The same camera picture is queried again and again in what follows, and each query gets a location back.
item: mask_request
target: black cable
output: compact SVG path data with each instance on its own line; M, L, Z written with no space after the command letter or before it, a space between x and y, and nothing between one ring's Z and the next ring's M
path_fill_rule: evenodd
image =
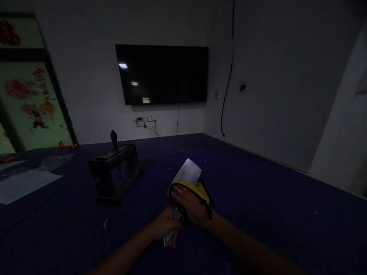
M176 135L179 133L179 106L180 104L177 103L177 125L176 125Z
M154 121L154 132L157 134L157 136L159 136L159 134L156 132L156 121Z
M149 128L149 127L147 126L147 128L148 128L149 130L153 130L154 126L153 126L152 128Z
M229 82L231 80L231 75L232 75L232 67L233 67L233 55L234 55L234 43L233 43L233 26L234 26L234 2L235 0L233 0L233 6L232 6L232 61L231 61L231 69L229 70L229 77L228 77L228 82L227 82L227 88L226 88L226 93L224 94L224 99L223 99L223 107L222 107L222 115L221 115L221 132L222 132L222 136L225 137L226 135L223 133L223 111L224 111L224 105L226 104L226 97L227 97L227 93L228 93L228 87L229 87Z

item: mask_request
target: white paper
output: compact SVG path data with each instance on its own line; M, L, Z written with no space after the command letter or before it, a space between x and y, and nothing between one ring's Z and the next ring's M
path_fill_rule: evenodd
M20 164L20 163L25 162L25 161L28 161L28 160L19 160L17 162L7 162L7 163L4 163L4 164L0 164L0 170L12 167L14 165Z
M196 185L198 179L201 175L202 170L199 166L197 166L192 160L187 159L185 163L182 165L180 170L177 172L177 175L173 179L172 183L183 181L186 183L190 183ZM169 188L166 192L166 196L169 197Z
M0 181L0 204L10 204L61 177L47 171L30 170Z

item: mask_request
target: door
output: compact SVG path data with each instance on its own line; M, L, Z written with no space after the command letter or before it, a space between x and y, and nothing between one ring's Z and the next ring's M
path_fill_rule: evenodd
M77 143L34 15L0 13L0 30L0 122L15 151Z
M43 62L0 62L0 100L25 150L72 145Z

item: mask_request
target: black tv screen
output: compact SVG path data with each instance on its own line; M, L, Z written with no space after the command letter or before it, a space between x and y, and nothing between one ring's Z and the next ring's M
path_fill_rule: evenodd
M115 46L126 105L206 101L207 47Z

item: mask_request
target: yellow strap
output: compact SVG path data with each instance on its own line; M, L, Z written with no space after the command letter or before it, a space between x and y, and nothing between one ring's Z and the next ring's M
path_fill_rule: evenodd
M182 184L186 188L191 189L193 192L198 194L202 199L204 199L206 201L206 203L209 205L209 203L210 203L209 197L208 197L203 185L200 182L197 183L196 186L193 185L193 184L190 184L190 183L183 182L183 181L177 181L175 183Z

